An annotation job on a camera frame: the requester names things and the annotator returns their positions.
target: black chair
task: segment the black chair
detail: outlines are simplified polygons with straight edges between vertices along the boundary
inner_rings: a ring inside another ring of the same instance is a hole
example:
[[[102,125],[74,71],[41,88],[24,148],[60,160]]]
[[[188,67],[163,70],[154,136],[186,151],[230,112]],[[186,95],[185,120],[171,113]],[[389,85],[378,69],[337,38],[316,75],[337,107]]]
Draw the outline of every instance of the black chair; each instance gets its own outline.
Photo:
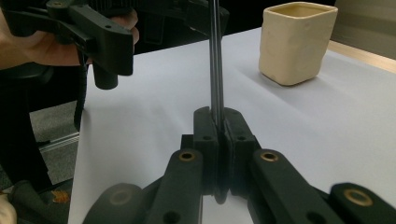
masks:
[[[36,63],[0,70],[0,163],[12,184],[29,180],[35,190],[52,184],[35,141],[28,91],[46,84],[52,74],[52,67]]]

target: white table surface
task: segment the white table surface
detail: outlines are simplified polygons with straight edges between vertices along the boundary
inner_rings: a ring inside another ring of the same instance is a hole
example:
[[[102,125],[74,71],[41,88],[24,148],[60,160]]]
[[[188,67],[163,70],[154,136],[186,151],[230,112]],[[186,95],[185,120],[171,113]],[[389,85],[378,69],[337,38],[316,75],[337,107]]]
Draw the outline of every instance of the white table surface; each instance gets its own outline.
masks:
[[[225,105],[312,186],[353,182],[396,206],[396,75],[328,50],[317,77],[281,87],[259,72],[260,36],[223,38]],[[192,133],[194,110],[207,105],[207,41],[135,56],[134,74],[112,91],[90,74],[69,223],[81,223],[105,189],[162,176],[181,135]],[[244,200],[217,205],[205,196],[203,223],[252,220]]]

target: screw hole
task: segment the screw hole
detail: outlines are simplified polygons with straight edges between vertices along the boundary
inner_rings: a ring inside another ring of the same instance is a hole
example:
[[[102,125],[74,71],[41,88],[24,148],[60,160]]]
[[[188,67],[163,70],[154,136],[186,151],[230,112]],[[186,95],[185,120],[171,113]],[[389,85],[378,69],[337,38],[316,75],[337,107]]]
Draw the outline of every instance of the screw hole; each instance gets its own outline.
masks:
[[[326,224],[326,219],[318,213],[309,212],[306,214],[306,218],[313,224]]]
[[[167,212],[163,215],[163,223],[176,224],[180,221],[180,214],[177,212]]]

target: ceramic cup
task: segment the ceramic cup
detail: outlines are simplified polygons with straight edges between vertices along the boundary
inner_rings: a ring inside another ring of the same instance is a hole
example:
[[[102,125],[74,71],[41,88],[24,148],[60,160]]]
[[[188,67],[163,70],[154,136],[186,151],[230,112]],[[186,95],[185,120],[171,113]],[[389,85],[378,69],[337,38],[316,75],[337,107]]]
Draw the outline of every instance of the ceramic cup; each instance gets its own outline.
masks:
[[[293,2],[263,12],[260,71],[280,85],[315,77],[329,45],[338,9]]]

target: metal rod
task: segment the metal rod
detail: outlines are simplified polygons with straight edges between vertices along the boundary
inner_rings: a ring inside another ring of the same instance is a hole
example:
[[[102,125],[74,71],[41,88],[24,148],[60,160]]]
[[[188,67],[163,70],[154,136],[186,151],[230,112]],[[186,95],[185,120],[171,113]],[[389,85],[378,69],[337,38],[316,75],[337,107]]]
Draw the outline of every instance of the metal rod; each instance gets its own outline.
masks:
[[[61,137],[55,140],[51,140],[48,144],[39,148],[41,153],[52,151],[59,147],[64,147],[72,143],[76,143],[79,140],[79,133],[71,133],[65,137]]]
[[[219,0],[209,0],[210,13],[210,85],[212,119],[220,131],[224,131],[224,99],[221,63],[221,27]]]

